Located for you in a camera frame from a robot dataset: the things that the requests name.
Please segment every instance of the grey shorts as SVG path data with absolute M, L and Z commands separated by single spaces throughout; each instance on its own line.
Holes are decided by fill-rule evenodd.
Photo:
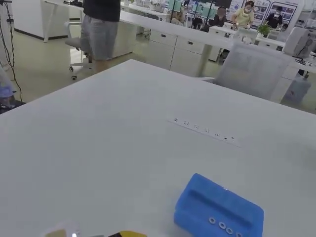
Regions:
M 81 48 L 94 60 L 108 60 L 113 56 L 118 22 L 102 21 L 85 16 L 81 27 Z

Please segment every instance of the power strip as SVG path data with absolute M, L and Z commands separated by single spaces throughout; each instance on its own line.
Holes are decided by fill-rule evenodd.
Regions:
M 168 119 L 167 121 L 170 123 L 176 124 L 178 126 L 184 127 L 186 129 L 198 132 L 200 134 L 215 138 L 216 140 L 220 140 L 220 141 L 232 144 L 234 146 L 241 147 L 236 137 L 224 135 L 224 134 L 221 134 L 220 132 L 213 132 L 206 126 L 197 125 L 196 123 L 191 123 L 187 120 L 182 120 L 179 118 Z

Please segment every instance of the white chair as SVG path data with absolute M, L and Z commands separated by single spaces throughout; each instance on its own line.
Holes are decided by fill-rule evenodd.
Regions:
M 291 60 L 279 51 L 235 42 L 217 78 L 199 80 L 270 100 Z
M 80 38 L 79 37 L 72 37 L 71 32 L 70 32 L 70 27 L 71 26 L 81 26 L 82 22 L 65 22 L 65 27 L 67 29 L 67 36 L 68 38 L 65 40 L 65 44 L 69 45 L 71 47 L 76 48 L 76 50 L 81 51 L 81 43 L 80 43 Z M 89 62 L 89 59 L 82 58 L 83 53 L 81 51 L 81 62 L 80 63 L 71 63 L 69 66 L 69 71 L 71 71 L 72 74 L 72 79 L 76 80 L 77 75 L 87 69 L 92 69 L 93 68 L 93 63 Z M 81 67 L 78 71 L 74 72 L 74 67 Z

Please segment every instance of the poster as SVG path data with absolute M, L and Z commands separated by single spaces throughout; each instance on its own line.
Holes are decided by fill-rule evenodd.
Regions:
M 257 27 L 261 25 L 264 20 L 267 18 L 266 14 L 270 7 L 270 1 L 269 0 L 256 0 L 254 5 L 255 10 L 255 17 L 253 20 L 253 26 Z
M 275 13 L 279 6 L 282 7 L 281 15 L 283 16 L 283 24 L 289 24 L 290 20 L 292 19 L 293 15 L 294 15 L 295 10 L 296 10 L 295 5 L 274 2 L 272 4 L 272 7 L 271 7 L 269 13 L 267 14 L 267 16 L 269 16 L 269 14 L 271 14 L 271 13 Z

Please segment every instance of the green plant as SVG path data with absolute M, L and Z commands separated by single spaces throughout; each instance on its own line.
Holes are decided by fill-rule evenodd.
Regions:
M 271 31 L 271 28 L 267 24 L 264 24 L 264 25 L 258 26 L 257 31 L 263 35 L 268 35 Z

